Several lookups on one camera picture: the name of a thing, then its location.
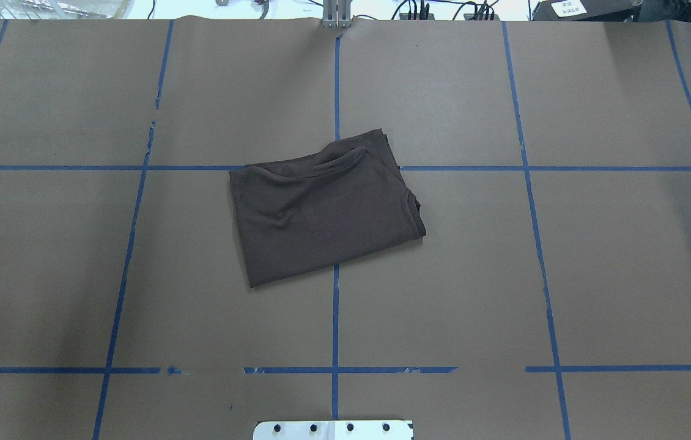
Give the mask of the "aluminium frame post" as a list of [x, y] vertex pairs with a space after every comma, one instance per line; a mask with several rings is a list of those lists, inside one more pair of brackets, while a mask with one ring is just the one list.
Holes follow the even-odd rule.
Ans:
[[322, 26], [324, 28], [350, 28], [353, 23], [351, 0], [322, 0]]

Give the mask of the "dark brown t-shirt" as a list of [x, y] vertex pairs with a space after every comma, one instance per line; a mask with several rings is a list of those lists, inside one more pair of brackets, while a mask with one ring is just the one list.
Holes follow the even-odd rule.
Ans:
[[301, 158], [248, 164], [229, 178], [253, 288], [426, 236], [421, 204], [382, 129]]

